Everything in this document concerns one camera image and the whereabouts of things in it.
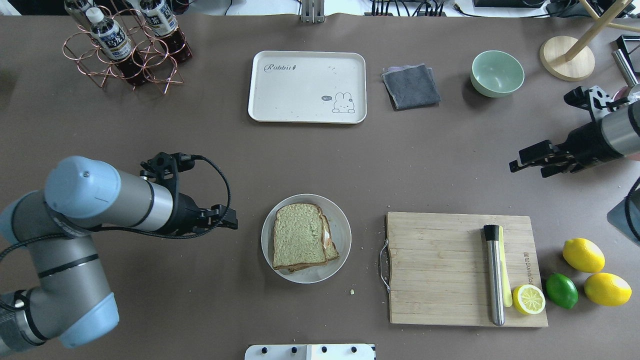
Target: light blue joint cap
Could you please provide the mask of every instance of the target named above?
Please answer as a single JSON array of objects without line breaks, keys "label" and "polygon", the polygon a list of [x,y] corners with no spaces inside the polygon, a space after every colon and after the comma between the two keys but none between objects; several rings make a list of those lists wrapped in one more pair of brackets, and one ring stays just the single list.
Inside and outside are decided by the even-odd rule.
[{"label": "light blue joint cap", "polygon": [[11,245],[15,245],[18,243],[18,239],[15,237],[15,233],[13,232],[13,212],[15,211],[15,207],[18,206],[20,201],[22,201],[25,197],[35,193],[35,191],[24,194],[21,198],[11,203],[11,205],[7,206],[2,213],[0,213],[0,234],[4,236],[4,238],[11,243]]},{"label": "light blue joint cap", "polygon": [[102,299],[88,313],[84,314],[80,320],[71,325],[67,331],[60,335],[60,342],[66,348],[74,348],[96,340],[113,330],[118,322],[118,306],[113,293]]},{"label": "light blue joint cap", "polygon": [[70,156],[51,171],[44,188],[47,204],[70,218],[91,218],[107,210],[120,193],[120,174],[111,165]]}]

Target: wooden mug tree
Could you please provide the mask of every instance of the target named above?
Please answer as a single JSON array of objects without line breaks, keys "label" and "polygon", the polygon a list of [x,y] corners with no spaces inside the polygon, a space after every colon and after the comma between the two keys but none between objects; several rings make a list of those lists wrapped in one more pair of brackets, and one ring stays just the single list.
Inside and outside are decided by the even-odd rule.
[{"label": "wooden mug tree", "polygon": [[624,10],[632,0],[616,0],[609,9],[599,17],[586,0],[580,0],[587,12],[596,21],[579,39],[559,36],[547,40],[540,47],[540,61],[553,76],[567,81],[584,80],[595,68],[595,58],[587,44],[605,27],[640,32],[640,28],[613,24],[611,21]]}]

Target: green lime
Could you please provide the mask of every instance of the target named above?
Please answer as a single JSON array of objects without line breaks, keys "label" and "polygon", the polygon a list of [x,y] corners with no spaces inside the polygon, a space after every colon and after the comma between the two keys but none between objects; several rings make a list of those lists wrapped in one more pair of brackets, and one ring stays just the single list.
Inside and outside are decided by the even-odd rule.
[{"label": "green lime", "polygon": [[554,272],[545,285],[547,296],[556,305],[571,309],[578,302],[578,290],[571,279]]}]

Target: gray tabletop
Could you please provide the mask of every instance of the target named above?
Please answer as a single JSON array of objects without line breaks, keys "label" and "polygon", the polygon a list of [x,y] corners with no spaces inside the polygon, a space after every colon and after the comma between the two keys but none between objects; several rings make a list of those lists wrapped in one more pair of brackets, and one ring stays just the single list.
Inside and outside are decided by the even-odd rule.
[{"label": "gray tabletop", "polygon": [[[251,344],[374,343],[378,359],[636,359],[640,300],[600,307],[582,293],[571,311],[547,308],[548,328],[498,329],[396,325],[378,277],[388,211],[526,215],[544,275],[563,272],[563,242],[589,238],[604,251],[605,271],[640,289],[640,249],[606,220],[640,165],[615,161],[580,174],[542,179],[511,174],[518,150],[589,121],[564,104],[578,85],[613,93],[624,85],[611,51],[620,31],[590,44],[593,75],[553,78],[538,59],[556,35],[580,37],[592,24],[567,19],[378,19],[332,15],[299,24],[294,15],[208,17],[180,24],[194,58],[185,83],[159,95],[106,90],[62,56],[73,34],[68,17],[0,17],[0,206],[42,188],[48,172],[78,154],[138,173],[160,151],[203,154],[229,178],[239,229],[187,241],[100,233],[95,242],[120,312],[118,327],[75,350],[57,340],[16,359],[242,359]],[[526,80],[510,97],[489,99],[469,81],[474,56],[488,49],[520,60]],[[368,115],[360,124],[268,124],[247,114],[252,59],[262,50],[343,51],[367,63]],[[394,111],[383,68],[432,67],[442,102]],[[199,205],[225,200],[205,165],[183,176],[181,192]],[[260,230],[271,208],[297,193],[333,200],[351,224],[345,265],[311,285],[288,282],[267,265]],[[3,261],[2,291],[37,285],[26,252]]]}]

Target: yellow-green knife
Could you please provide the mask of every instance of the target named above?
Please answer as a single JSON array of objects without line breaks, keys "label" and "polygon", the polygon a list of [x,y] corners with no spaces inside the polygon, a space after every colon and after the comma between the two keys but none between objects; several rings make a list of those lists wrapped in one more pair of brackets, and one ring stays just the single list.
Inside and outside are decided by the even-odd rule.
[{"label": "yellow-green knife", "polygon": [[502,273],[502,298],[504,300],[504,306],[511,307],[511,305],[513,305],[513,297],[511,296],[511,285],[509,285],[509,276],[507,275],[507,260],[504,256],[503,235],[502,226],[500,226],[498,246],[500,248],[500,272]]}]

